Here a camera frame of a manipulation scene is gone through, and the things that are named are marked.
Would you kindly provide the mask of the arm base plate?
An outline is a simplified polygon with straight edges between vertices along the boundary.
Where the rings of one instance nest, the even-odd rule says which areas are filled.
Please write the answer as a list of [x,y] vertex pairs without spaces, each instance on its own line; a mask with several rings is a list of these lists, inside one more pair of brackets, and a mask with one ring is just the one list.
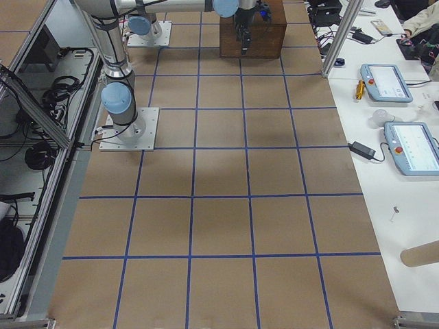
[[153,151],[158,125],[159,108],[137,108],[137,119],[128,127],[115,125],[110,115],[104,130],[100,151]]
[[131,20],[128,22],[129,36],[127,46],[129,48],[160,48],[168,47],[171,36],[171,21],[146,21]]

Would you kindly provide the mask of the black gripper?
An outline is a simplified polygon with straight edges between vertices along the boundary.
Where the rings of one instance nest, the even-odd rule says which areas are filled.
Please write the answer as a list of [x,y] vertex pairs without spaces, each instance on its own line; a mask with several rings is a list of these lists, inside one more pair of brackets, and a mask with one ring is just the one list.
[[238,0],[238,9],[233,21],[236,40],[241,40],[242,55],[246,55],[251,45],[251,32],[248,28],[252,25],[255,14],[260,14],[263,21],[271,21],[271,9],[266,1]]

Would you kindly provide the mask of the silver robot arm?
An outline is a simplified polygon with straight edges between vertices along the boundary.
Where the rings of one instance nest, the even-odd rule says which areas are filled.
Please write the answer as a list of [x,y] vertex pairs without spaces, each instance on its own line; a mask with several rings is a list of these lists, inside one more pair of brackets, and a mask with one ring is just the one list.
[[104,151],[152,151],[156,139],[158,108],[140,108],[134,96],[135,74],[121,35],[120,19],[127,17],[130,29],[150,40],[161,38],[156,14],[162,12],[215,12],[234,20],[241,51],[251,43],[250,25],[255,14],[264,21],[272,18],[264,1],[77,1],[93,41],[104,62],[107,85],[101,91],[101,105],[110,127],[98,139]]
[[155,13],[131,15],[128,18],[131,32],[145,40],[157,39],[162,35],[162,28]]

